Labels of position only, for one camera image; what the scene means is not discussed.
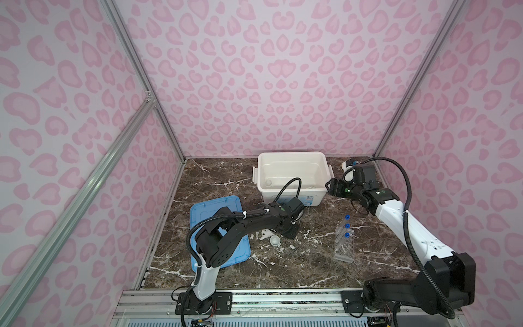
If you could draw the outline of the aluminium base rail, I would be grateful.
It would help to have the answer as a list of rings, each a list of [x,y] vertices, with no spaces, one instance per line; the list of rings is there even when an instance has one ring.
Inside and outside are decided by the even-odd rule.
[[[179,326],[178,290],[126,291],[111,326]],[[224,313],[204,310],[209,326],[467,326],[463,312],[453,320],[391,302],[365,307],[359,288],[225,290]]]

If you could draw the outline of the clear plastic test tube rack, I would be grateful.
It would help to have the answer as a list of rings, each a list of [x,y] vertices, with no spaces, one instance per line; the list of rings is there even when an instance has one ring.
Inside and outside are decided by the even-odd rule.
[[[354,231],[350,227],[342,227],[337,230],[335,237],[334,259],[346,262],[354,262]]]

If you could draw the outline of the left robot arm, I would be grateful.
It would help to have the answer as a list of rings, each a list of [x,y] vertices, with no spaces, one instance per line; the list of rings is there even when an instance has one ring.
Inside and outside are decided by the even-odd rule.
[[[305,205],[294,197],[282,204],[270,202],[242,212],[223,207],[197,223],[186,237],[186,248],[197,267],[189,294],[201,302],[214,295],[220,267],[247,235],[267,229],[284,238],[296,238],[304,209]]]

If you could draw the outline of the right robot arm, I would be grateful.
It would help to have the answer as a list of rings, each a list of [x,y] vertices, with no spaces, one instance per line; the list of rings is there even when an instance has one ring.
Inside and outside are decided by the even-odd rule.
[[[409,180],[405,185],[407,198],[402,201],[377,181],[371,159],[347,166],[341,178],[331,178],[326,183],[329,195],[358,203],[388,226],[419,269],[411,279],[383,277],[366,281],[362,304],[378,309],[393,302],[453,319],[457,310],[475,300],[475,260],[467,253],[455,252],[410,213],[413,192]]]

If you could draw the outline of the blue-capped test tube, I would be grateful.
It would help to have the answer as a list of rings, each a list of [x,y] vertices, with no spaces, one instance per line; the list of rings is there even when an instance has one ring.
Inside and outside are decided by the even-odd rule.
[[[352,250],[352,235],[346,234],[344,238],[336,239],[335,252],[348,253]]]
[[[344,238],[347,233],[350,234],[350,227],[351,225],[349,223],[341,223],[338,225],[336,228],[336,239]]]
[[[351,219],[351,216],[350,215],[346,215],[343,218],[343,220],[340,222],[340,224],[337,226],[336,231],[345,233],[345,231],[351,227],[350,219]]]

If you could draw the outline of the white plastic storage bin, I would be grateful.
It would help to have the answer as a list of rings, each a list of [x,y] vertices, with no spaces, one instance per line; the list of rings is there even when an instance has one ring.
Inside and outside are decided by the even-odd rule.
[[[320,205],[327,193],[326,183],[334,177],[325,155],[317,151],[262,153],[252,170],[253,183],[265,203],[274,200],[285,203],[299,189],[298,199],[306,207]],[[272,181],[271,187],[265,186],[268,179]]]

